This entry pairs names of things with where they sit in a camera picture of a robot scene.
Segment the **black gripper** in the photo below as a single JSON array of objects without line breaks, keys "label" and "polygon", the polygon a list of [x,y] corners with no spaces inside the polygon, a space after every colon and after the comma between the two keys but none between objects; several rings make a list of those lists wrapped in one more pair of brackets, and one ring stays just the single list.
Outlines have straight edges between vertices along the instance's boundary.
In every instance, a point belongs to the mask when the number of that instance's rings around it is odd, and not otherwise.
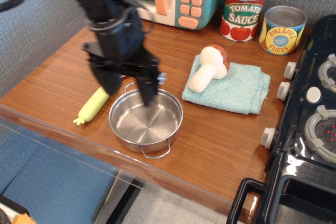
[{"label": "black gripper", "polygon": [[120,76],[136,77],[144,106],[157,95],[166,73],[158,70],[159,59],[143,45],[146,31],[136,11],[126,11],[105,22],[89,20],[88,27],[98,41],[88,42],[83,49],[90,55],[93,75],[108,95],[121,86]]}]

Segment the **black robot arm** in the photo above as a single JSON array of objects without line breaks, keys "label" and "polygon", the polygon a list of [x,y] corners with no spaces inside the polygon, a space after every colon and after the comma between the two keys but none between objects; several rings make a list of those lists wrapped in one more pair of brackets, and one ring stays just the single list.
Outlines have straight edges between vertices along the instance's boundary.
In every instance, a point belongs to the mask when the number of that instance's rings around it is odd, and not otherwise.
[{"label": "black robot arm", "polygon": [[145,106],[157,95],[159,59],[144,47],[143,29],[134,0],[77,0],[85,11],[87,25],[97,41],[84,44],[91,70],[109,94],[121,86],[121,76],[134,77]]}]

